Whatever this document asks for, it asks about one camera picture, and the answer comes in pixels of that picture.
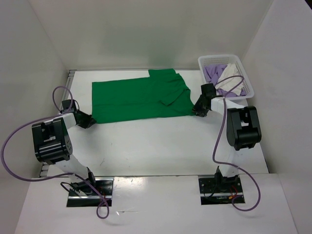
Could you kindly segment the green t shirt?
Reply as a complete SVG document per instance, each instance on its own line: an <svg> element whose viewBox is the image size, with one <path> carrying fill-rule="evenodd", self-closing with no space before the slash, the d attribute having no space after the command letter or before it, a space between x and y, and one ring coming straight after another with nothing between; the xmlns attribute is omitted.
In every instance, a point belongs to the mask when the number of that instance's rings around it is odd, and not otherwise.
<svg viewBox="0 0 312 234"><path fill-rule="evenodd" d="M98 124L192 116L191 90L174 69L145 78L92 83L92 116Z"/></svg>

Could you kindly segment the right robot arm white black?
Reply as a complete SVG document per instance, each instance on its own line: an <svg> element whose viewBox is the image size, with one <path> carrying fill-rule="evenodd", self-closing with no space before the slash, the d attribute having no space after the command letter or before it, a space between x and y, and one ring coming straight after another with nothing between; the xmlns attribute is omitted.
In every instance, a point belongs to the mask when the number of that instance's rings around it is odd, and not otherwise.
<svg viewBox="0 0 312 234"><path fill-rule="evenodd" d="M200 95L192 112L198 117L206 117L209 111L222 115L212 160L218 165L214 186L218 191L224 192L238 178L240 166L235 164L235 158L242 149L251 149L258 144L262 139L262 133L257 109L254 106L239 105L221 96ZM216 159L216 152L224 130L231 151L227 160L219 161Z"/></svg>

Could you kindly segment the white plastic basket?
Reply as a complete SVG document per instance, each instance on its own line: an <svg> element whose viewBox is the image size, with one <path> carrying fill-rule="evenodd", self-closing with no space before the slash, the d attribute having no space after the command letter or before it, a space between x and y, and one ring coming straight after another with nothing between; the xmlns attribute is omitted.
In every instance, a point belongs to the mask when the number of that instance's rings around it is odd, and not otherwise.
<svg viewBox="0 0 312 234"><path fill-rule="evenodd" d="M249 78L243 68L243 65L236 55L209 55L209 56L200 56L198 58L198 65L200 68L202 80L204 83L207 83L204 77L203 69L205 66L208 66L210 64L235 64L240 76L243 79L243 90L246 92L246 95L243 97L227 97L229 100L241 100L241 99L247 99L252 98L254 96L254 90L251 86L251 83L249 81Z"/></svg>

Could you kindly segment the white t shirt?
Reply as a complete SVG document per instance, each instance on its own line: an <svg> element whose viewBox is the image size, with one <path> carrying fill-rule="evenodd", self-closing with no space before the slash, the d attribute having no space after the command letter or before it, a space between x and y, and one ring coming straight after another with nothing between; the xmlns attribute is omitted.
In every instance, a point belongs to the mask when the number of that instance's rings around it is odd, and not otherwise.
<svg viewBox="0 0 312 234"><path fill-rule="evenodd" d="M242 81L242 77L240 77L239 75L240 74L236 65L229 63L219 77L215 88L220 94L226 94L230 91L228 96L240 96L243 88L243 83L240 83Z"/></svg>

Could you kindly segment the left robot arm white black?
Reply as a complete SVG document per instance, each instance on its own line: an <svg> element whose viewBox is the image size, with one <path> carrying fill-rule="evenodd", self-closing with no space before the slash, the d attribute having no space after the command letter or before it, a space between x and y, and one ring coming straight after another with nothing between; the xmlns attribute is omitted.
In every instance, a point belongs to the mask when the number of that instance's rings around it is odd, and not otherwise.
<svg viewBox="0 0 312 234"><path fill-rule="evenodd" d="M96 192L97 182L91 170L73 155L68 130L76 125L88 129L94 124L96 120L91 115L78 110L61 113L51 120L32 125L37 160L55 165L64 173L69 173L73 190L86 195Z"/></svg>

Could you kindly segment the purple t shirt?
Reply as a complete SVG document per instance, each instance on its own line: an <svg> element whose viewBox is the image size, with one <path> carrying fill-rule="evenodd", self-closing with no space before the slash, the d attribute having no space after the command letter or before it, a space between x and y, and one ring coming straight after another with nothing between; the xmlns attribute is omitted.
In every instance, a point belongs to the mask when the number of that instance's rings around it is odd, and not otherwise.
<svg viewBox="0 0 312 234"><path fill-rule="evenodd" d="M227 67L227 65L225 65L225 64L210 64L208 66L205 66L204 69L203 69L205 80L208 83L212 83L214 85L214 87L215 87L219 77L221 76L223 70L226 67ZM229 93L230 93L230 91L227 92L226 94L220 94L220 95L226 96L228 98L233 98L233 96L228 96ZM243 97L245 95L246 95L246 92L242 88L242 92L241 92L241 95L239 97Z"/></svg>

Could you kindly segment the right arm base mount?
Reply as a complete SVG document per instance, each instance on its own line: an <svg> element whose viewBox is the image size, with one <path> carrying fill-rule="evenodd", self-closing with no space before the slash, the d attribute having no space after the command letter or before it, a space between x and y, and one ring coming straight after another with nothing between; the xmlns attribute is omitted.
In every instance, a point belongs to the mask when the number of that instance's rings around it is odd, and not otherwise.
<svg viewBox="0 0 312 234"><path fill-rule="evenodd" d="M216 184L213 175L198 177L201 205L222 205L245 203L241 180L238 176L233 181Z"/></svg>

